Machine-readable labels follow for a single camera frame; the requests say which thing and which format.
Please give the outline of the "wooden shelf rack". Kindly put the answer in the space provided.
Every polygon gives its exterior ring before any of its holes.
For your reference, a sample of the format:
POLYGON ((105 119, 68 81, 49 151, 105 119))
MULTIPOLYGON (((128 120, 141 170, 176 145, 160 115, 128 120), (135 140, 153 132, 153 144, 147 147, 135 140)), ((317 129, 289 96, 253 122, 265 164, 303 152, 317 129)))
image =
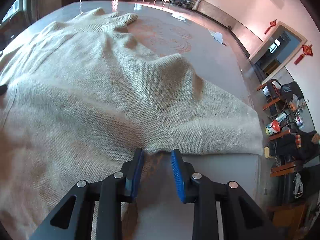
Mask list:
POLYGON ((267 103, 271 122, 277 120, 281 131, 268 136, 266 155, 275 159, 270 176, 277 178, 277 204, 291 204, 307 198, 306 184, 302 175, 306 163, 319 156, 319 132, 298 83, 282 85, 270 79, 260 85, 267 103))

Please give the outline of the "colourful snack bag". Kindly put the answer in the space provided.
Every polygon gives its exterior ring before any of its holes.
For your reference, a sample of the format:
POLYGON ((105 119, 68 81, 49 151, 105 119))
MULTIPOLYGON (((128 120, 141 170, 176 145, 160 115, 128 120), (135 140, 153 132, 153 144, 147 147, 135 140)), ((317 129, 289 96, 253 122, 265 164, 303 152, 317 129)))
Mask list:
POLYGON ((273 120, 271 123, 265 126, 265 132, 268 136, 279 133, 280 131, 281 127, 277 120, 273 120))

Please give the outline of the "beige knit sweater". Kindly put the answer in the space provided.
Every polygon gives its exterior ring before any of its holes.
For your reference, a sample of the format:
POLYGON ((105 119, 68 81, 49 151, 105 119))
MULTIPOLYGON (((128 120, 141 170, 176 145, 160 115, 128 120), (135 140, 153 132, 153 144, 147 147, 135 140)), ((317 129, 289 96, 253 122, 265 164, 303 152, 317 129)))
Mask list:
POLYGON ((222 46, 184 27, 97 8, 1 56, 1 222, 27 239, 80 179, 149 155, 262 155, 255 110, 200 78, 222 46))

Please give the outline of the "red Chinese knot ornament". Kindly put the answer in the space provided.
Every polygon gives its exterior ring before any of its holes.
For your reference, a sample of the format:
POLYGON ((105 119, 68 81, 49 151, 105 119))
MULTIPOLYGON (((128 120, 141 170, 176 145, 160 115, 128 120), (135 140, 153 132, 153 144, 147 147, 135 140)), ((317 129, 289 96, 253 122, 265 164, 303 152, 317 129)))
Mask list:
POLYGON ((276 19, 273 20, 273 21, 271 21, 271 22, 270 22, 270 25, 269 25, 268 28, 265 30, 264 34, 266 35, 266 34, 270 31, 271 28, 273 28, 273 27, 276 26, 276 24, 277 24, 277 20, 276 20, 276 19))

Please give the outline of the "black bicycle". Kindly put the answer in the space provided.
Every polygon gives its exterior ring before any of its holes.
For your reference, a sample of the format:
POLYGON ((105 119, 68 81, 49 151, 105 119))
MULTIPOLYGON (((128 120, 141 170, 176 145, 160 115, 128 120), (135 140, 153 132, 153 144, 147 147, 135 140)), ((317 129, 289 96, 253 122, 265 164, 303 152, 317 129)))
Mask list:
POLYGON ((183 7, 186 9, 193 9, 195 2, 193 0, 170 0, 170 3, 176 7, 183 7))

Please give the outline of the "white paper sheet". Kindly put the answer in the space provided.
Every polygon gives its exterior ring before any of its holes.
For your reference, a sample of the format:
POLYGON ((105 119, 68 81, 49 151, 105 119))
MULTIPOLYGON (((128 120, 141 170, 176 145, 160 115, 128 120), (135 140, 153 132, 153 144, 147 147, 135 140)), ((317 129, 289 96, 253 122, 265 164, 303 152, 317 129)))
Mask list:
POLYGON ((223 44, 223 35, 219 32, 214 32, 212 30, 209 30, 209 33, 211 34, 211 36, 214 38, 214 40, 216 40, 217 42, 219 42, 220 44, 223 44))

